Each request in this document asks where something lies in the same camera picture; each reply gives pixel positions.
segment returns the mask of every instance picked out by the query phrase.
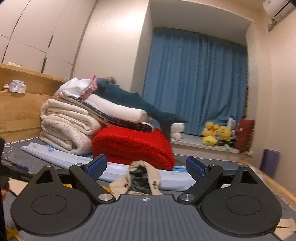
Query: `hand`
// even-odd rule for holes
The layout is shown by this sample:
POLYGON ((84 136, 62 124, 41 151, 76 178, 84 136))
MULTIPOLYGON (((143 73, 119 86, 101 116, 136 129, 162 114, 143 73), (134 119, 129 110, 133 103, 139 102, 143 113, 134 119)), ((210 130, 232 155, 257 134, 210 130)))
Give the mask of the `hand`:
POLYGON ((5 187, 4 187, 3 189, 1 189, 1 197, 2 197, 2 201, 5 200, 5 198, 6 198, 6 193, 9 192, 9 191, 10 191, 10 189, 9 189, 9 183, 7 183, 7 184, 5 185, 5 187))

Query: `triangular cutout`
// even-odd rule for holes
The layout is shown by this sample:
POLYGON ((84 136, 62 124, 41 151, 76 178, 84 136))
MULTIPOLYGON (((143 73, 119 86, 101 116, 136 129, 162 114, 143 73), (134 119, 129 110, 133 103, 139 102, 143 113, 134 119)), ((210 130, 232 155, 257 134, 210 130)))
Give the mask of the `triangular cutout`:
POLYGON ((36 181, 36 184, 40 183, 51 183, 52 182, 52 175, 50 170, 46 170, 36 181))
POLYGON ((241 183, 257 184, 257 181, 251 176, 248 171, 243 171, 241 183))

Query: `purple cylinder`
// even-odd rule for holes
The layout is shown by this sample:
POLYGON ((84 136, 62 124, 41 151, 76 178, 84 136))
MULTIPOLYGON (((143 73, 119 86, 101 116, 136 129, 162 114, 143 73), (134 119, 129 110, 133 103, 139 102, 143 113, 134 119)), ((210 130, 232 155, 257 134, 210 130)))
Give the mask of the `purple cylinder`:
POLYGON ((260 170, 270 177, 274 177, 279 163, 279 152, 276 150, 264 149, 260 170))

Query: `wooden bed frame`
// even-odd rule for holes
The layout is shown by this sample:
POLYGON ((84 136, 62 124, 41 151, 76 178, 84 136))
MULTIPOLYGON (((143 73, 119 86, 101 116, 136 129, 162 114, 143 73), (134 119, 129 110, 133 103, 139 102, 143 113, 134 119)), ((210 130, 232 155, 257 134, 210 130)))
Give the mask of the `wooden bed frame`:
POLYGON ((0 90, 23 80, 26 93, 0 91, 0 136, 6 142, 38 137, 40 107, 67 80, 0 63, 0 90))

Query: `cabinet door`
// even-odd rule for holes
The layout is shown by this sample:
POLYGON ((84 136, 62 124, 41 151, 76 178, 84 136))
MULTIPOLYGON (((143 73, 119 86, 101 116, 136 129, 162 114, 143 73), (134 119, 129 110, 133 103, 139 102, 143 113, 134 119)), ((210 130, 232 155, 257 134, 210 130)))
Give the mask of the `cabinet door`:
POLYGON ((69 80, 72 66, 63 60, 47 54, 43 73, 69 80))
POLYGON ((45 53, 26 44, 10 40, 3 63, 12 62, 25 69, 41 71, 45 53))
POLYGON ((5 0, 0 4, 0 35, 10 38, 19 17, 30 0, 5 0))
POLYGON ((48 53, 73 64, 87 19, 96 0, 69 0, 54 30, 48 53))
POLYGON ((2 62, 9 38, 0 35, 0 63, 2 62))
POLYGON ((55 26, 68 0, 30 0, 11 39, 47 52, 55 26))

